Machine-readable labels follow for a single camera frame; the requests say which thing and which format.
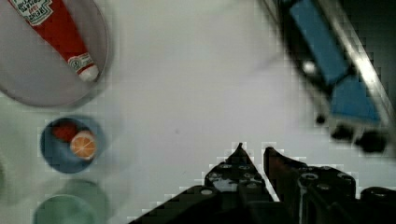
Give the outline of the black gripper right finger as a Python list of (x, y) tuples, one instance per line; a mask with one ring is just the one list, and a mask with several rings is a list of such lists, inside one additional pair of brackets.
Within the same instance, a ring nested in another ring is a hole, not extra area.
[(264, 172), (297, 224), (357, 224), (356, 181), (330, 166), (310, 166), (273, 147), (263, 153)]

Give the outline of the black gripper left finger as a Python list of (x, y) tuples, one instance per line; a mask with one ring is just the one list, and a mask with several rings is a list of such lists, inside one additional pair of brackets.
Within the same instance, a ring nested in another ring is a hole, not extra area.
[(244, 150), (243, 143), (239, 143), (227, 159), (208, 172), (205, 185), (221, 193), (239, 193), (241, 189), (246, 189), (253, 194), (252, 201), (273, 201), (262, 175)]

